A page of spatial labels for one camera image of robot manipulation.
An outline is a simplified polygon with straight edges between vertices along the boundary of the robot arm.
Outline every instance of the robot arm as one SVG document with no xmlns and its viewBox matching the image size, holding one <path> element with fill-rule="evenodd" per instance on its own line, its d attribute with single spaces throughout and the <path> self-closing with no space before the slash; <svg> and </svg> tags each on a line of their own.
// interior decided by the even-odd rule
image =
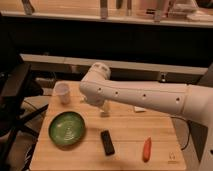
<svg viewBox="0 0 213 171">
<path fill-rule="evenodd" d="M 110 81 L 111 71 L 95 63 L 80 82 L 87 103 L 102 106 L 118 101 L 161 112 L 181 115 L 209 128 L 200 171 L 213 170 L 213 89 L 186 84 Z"/>
</svg>

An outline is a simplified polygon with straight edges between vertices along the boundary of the chair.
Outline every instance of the chair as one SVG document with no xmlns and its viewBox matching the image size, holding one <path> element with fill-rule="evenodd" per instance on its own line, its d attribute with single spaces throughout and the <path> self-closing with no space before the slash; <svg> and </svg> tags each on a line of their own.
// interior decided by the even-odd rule
<svg viewBox="0 0 213 171">
<path fill-rule="evenodd" d="M 0 137 L 9 133 L 0 150 L 0 170 L 5 171 L 6 160 L 19 131 L 38 137 L 25 123 L 47 109 L 47 105 L 21 117 L 25 97 L 42 95 L 43 90 L 34 80 L 30 65 L 25 63 L 12 45 L 6 24 L 0 13 Z"/>
</svg>

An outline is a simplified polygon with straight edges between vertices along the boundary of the white cup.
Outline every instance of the white cup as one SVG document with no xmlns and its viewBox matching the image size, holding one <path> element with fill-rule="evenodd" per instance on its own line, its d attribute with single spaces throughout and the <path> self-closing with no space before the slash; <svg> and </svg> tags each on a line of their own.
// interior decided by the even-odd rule
<svg viewBox="0 0 213 171">
<path fill-rule="evenodd" d="M 70 88 L 67 83 L 56 83 L 55 93 L 59 97 L 62 104 L 68 104 L 70 102 Z"/>
</svg>

